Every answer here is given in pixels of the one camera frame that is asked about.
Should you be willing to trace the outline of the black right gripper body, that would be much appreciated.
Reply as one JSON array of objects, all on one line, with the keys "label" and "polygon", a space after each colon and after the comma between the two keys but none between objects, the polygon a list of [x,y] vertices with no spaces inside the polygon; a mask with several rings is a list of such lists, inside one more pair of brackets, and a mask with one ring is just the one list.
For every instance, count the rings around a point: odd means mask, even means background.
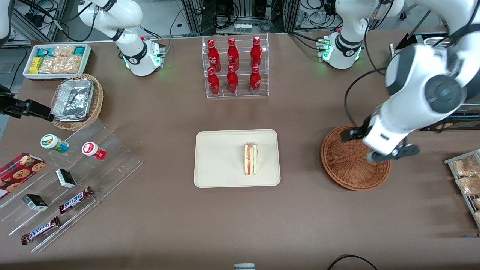
[{"label": "black right gripper body", "polygon": [[9,88],[0,85],[0,114],[21,117],[24,101],[16,99]]}]

